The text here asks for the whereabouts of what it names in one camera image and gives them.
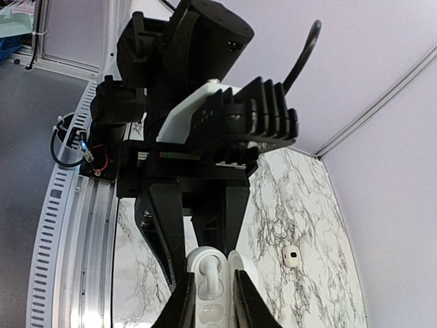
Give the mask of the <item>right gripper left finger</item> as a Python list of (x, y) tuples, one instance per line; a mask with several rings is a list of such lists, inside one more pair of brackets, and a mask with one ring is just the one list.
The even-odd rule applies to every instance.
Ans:
[(162, 328), (194, 327), (196, 306), (195, 274), (185, 273), (158, 317)]

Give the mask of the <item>white earbud charging case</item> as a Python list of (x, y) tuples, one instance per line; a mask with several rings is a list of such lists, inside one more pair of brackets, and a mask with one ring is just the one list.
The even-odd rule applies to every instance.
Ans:
[(255, 286), (257, 267), (251, 258), (233, 250), (225, 256), (220, 250), (202, 246), (187, 258), (188, 272), (195, 274), (195, 327), (236, 327), (233, 300), (234, 273), (243, 270)]

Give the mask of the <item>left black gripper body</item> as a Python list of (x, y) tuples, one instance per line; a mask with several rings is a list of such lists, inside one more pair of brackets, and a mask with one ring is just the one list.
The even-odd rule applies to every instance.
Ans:
[(175, 182), (184, 212), (218, 211), (243, 218), (249, 200), (249, 176), (257, 168), (258, 148), (247, 136), (172, 143), (128, 140), (121, 144), (117, 196), (140, 199), (152, 183)]

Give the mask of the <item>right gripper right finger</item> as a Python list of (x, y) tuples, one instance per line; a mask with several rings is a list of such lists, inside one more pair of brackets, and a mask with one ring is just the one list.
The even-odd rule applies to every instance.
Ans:
[(246, 271), (235, 270), (233, 301), (235, 327), (282, 328), (270, 313)]

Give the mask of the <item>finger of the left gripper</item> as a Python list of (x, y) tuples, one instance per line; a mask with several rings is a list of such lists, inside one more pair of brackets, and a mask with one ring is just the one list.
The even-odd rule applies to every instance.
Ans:
[(135, 200), (135, 222), (173, 292), (186, 272), (182, 193), (178, 181), (146, 180)]
[(247, 186), (224, 186), (207, 195), (193, 211), (198, 246), (228, 255), (236, 248), (249, 199)]

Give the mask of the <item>white earbud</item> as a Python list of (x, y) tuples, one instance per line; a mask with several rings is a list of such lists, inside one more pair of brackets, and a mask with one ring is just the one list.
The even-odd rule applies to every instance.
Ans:
[(282, 250), (283, 263), (287, 268), (296, 268), (300, 264), (300, 251), (295, 245), (287, 245)]
[(205, 257), (200, 262), (199, 272), (205, 278), (199, 287), (199, 297), (204, 301), (218, 299), (223, 293), (219, 279), (219, 259), (216, 256)]

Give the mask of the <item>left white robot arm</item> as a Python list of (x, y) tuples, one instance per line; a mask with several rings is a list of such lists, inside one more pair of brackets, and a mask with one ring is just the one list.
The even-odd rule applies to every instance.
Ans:
[(252, 93), (208, 96), (181, 142), (158, 134), (176, 107), (222, 79), (252, 40), (250, 25), (215, 1), (182, 1), (168, 21), (135, 12), (117, 43), (120, 80), (106, 76), (91, 103), (97, 163), (115, 171), (119, 198), (135, 200), (136, 224), (170, 289), (186, 275), (183, 216), (200, 245), (236, 248), (259, 150)]

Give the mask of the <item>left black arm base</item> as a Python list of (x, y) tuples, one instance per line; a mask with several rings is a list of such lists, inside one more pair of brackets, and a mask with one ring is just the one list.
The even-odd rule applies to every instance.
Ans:
[(121, 141), (102, 141), (97, 134), (89, 131), (87, 137), (79, 144), (83, 153), (79, 174), (113, 184), (117, 178), (120, 144)]

